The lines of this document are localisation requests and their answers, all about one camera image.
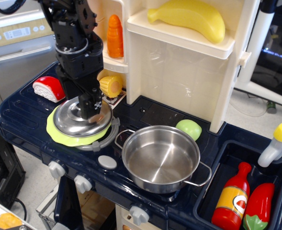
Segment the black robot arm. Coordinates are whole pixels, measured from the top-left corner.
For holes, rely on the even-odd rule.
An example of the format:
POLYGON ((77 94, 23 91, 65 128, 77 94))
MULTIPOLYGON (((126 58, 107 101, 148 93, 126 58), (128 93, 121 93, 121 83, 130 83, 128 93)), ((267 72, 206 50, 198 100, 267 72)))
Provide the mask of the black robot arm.
POLYGON ((103 41, 94 33, 96 14, 85 0, 41 0, 56 39, 56 74, 68 100, 77 98, 81 117, 100 112, 102 92, 97 80, 103 70, 103 41))

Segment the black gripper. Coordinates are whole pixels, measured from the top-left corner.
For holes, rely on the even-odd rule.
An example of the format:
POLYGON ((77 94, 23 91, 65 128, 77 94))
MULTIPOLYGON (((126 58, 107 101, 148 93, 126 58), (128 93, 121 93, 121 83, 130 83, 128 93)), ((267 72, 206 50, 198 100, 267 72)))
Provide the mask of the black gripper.
POLYGON ((103 70, 103 42, 97 35, 83 38, 81 45, 67 43, 56 36, 56 70, 68 100, 78 97, 81 117, 89 119, 100 113, 102 92, 97 80, 103 70))

